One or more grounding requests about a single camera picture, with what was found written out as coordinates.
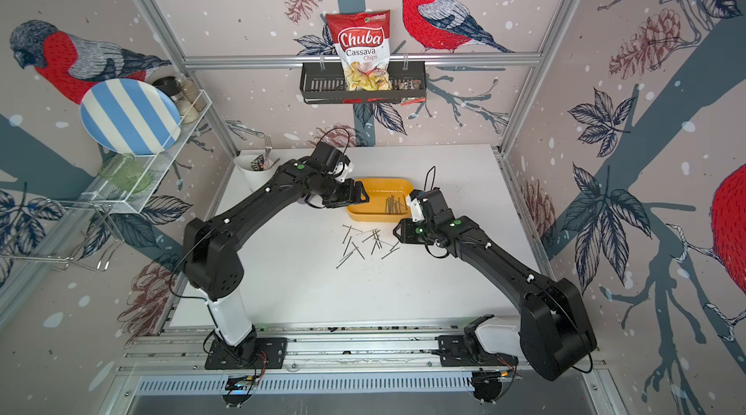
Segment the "yellow plastic storage box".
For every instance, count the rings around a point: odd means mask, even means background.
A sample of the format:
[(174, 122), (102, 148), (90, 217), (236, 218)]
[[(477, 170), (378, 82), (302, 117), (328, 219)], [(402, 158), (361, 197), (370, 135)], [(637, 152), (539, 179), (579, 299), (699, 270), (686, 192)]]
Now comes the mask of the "yellow plastic storage box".
[(406, 199), (414, 186), (402, 178), (361, 179), (369, 202), (347, 207), (349, 217), (361, 223), (394, 223), (410, 218)]

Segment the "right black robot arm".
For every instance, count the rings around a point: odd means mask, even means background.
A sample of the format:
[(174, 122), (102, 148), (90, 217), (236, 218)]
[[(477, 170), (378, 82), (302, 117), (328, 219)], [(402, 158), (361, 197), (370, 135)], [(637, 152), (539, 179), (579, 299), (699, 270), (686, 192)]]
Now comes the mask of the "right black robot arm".
[(527, 267), (466, 216), (457, 217), (438, 188), (406, 197), (411, 217), (399, 221), (394, 236), (402, 244), (443, 249), (442, 258), (467, 263), (514, 305), (520, 316), (520, 349), (548, 381), (589, 358), (598, 346), (578, 288)]

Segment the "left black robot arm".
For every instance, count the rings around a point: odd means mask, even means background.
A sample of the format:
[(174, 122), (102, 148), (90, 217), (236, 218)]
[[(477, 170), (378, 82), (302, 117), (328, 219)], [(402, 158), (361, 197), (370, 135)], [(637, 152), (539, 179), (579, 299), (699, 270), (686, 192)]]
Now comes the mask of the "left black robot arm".
[(244, 267), (238, 252), (243, 245), (301, 199), (316, 195), (322, 209), (368, 203), (363, 182), (349, 176), (353, 168), (343, 151), (320, 142), (311, 155), (279, 166), (244, 201), (208, 221), (195, 219), (186, 225), (182, 271), (206, 301), (220, 343), (244, 357), (254, 352), (256, 328), (239, 290)]

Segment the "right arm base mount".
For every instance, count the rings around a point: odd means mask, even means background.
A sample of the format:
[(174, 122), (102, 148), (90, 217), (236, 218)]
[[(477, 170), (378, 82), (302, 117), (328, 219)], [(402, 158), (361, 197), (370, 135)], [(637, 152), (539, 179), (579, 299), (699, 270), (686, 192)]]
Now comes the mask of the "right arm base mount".
[(477, 318), (461, 335), (440, 335), (431, 354), (444, 368), (473, 368), (471, 385), (480, 403), (495, 405), (518, 376), (521, 353), (517, 325), (489, 314)]

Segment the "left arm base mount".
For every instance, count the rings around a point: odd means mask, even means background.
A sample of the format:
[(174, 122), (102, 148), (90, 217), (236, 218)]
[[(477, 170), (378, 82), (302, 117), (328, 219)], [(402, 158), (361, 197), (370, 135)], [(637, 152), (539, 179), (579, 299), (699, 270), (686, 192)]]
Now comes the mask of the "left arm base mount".
[(206, 370), (241, 370), (238, 376), (229, 376), (223, 386), (223, 401), (227, 408), (240, 408), (260, 384), (268, 370), (283, 368), (289, 339), (285, 337), (259, 337), (255, 328), (236, 346), (223, 341), (216, 331), (211, 331), (202, 343), (206, 353)]

